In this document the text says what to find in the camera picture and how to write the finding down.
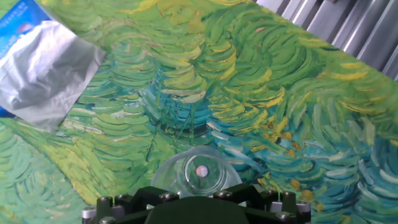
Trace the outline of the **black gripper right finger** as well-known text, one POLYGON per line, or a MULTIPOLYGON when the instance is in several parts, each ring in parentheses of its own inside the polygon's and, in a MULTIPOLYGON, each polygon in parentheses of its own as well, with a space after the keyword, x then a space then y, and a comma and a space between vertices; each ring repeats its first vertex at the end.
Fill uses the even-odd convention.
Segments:
POLYGON ((213 198, 234 204, 249 223, 311 223, 311 205, 290 191, 238 184, 215 192, 213 198))

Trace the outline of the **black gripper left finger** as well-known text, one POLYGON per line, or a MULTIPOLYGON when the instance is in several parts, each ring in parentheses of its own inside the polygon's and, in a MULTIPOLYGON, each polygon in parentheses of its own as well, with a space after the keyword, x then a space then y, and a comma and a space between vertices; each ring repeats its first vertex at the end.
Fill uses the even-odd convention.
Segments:
POLYGON ((134 194, 119 194, 114 197, 101 196, 95 206, 85 207, 81 211, 81 223, 117 223, 129 215, 138 215, 146 211, 147 206, 153 207, 178 200, 178 193, 157 187, 143 187, 134 194))

